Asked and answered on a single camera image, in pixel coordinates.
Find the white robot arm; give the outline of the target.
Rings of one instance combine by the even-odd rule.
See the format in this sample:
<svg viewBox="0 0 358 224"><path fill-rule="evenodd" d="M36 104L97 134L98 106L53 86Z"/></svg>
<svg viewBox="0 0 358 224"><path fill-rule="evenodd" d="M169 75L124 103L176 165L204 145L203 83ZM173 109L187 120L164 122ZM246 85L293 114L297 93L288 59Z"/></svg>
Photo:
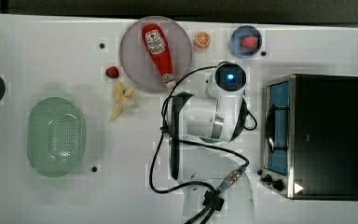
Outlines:
<svg viewBox="0 0 358 224"><path fill-rule="evenodd" d="M246 74L235 63L221 62L209 76L205 95L181 92L168 103L170 171L182 184L185 224L255 224L250 180L241 163L224 157L218 144L243 131L248 116Z"/></svg>

